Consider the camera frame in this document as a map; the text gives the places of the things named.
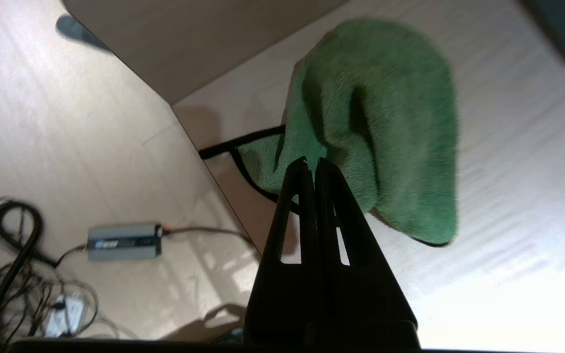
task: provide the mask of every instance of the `white power strip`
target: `white power strip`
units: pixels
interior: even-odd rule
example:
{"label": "white power strip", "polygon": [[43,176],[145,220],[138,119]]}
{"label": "white power strip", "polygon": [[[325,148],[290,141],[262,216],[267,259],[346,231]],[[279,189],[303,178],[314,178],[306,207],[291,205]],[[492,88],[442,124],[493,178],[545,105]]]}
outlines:
{"label": "white power strip", "polygon": [[86,303],[79,295],[58,296],[56,303],[65,303],[63,309],[52,309],[45,337],[60,337],[63,333],[76,333],[86,314]]}

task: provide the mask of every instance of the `wooden floor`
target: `wooden floor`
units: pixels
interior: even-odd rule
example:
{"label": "wooden floor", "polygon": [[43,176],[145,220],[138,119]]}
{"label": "wooden floor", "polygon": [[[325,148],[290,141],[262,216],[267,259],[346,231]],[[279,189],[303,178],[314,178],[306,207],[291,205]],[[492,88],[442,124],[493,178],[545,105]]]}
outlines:
{"label": "wooden floor", "polygon": [[[294,63],[359,16],[426,34],[451,62],[458,92],[457,239],[429,248],[368,216],[422,346],[565,352],[565,63],[519,2],[352,0],[174,111],[198,148],[280,125]],[[207,165],[262,246],[273,204],[228,156]]]}
{"label": "wooden floor", "polygon": [[[99,224],[241,230],[169,105],[112,54],[58,34],[64,13],[57,0],[0,0],[0,196],[38,206],[54,255]],[[247,304],[256,268],[241,239],[193,232],[154,261],[80,254],[63,272],[92,284],[101,311],[139,337],[188,340],[206,336],[197,323],[209,311]]]}

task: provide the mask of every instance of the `green towel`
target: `green towel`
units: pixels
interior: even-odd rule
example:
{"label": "green towel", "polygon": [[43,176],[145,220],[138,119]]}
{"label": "green towel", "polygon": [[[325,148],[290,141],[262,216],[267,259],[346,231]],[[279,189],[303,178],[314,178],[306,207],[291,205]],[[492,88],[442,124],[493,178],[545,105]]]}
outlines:
{"label": "green towel", "polygon": [[289,163],[336,164],[361,210],[431,244],[457,232],[457,117],[448,63],[397,23],[352,20],[327,34],[292,83],[284,135],[238,147],[277,194]]}

